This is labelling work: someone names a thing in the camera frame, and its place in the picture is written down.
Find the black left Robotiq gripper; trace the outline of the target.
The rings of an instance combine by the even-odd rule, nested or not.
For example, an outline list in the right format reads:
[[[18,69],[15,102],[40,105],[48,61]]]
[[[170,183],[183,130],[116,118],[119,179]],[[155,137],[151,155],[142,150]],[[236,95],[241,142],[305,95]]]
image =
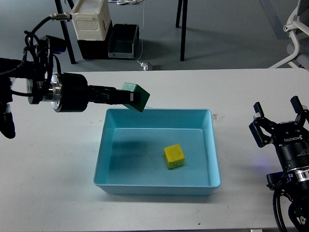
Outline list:
[[[89,102],[102,104],[140,103],[141,93],[114,87],[89,85],[81,74],[53,74],[50,100],[57,113],[82,112]]]

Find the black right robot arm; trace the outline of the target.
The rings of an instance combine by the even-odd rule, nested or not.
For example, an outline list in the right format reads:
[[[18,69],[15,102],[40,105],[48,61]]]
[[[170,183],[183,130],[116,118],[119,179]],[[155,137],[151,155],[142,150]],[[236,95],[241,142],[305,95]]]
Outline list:
[[[309,111],[299,98],[290,100],[295,113],[294,121],[276,123],[267,119],[259,102],[253,106],[255,116],[249,129],[258,145],[275,147],[281,172],[267,174],[267,187],[273,193],[273,212],[278,229],[287,230],[282,212],[281,197],[290,202],[288,216],[300,232],[309,230],[309,131],[304,124],[309,120]]]

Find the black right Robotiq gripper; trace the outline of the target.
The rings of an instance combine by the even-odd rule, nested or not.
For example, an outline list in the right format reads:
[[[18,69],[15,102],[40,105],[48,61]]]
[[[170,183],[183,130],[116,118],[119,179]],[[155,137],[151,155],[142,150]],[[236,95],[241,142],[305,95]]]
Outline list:
[[[277,124],[269,120],[260,102],[256,102],[253,122],[249,125],[259,148],[273,143],[285,172],[309,165],[309,131],[304,128],[305,121],[309,120],[309,110],[301,104],[298,96],[293,96],[290,102],[297,114],[294,122]]]

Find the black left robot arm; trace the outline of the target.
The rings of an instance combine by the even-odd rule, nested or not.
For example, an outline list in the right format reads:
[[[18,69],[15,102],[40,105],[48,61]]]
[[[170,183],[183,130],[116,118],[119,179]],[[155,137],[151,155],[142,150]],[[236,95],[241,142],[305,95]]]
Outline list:
[[[52,14],[32,31],[25,31],[26,46],[21,60],[0,60],[0,131],[9,139],[15,137],[10,103],[13,96],[27,97],[30,104],[50,102],[57,113],[82,112],[90,102],[119,105],[142,112],[146,102],[142,89],[125,83],[122,89],[89,85],[81,74],[62,73],[57,54],[66,50],[63,39],[36,32],[50,20],[71,20],[70,14]]]

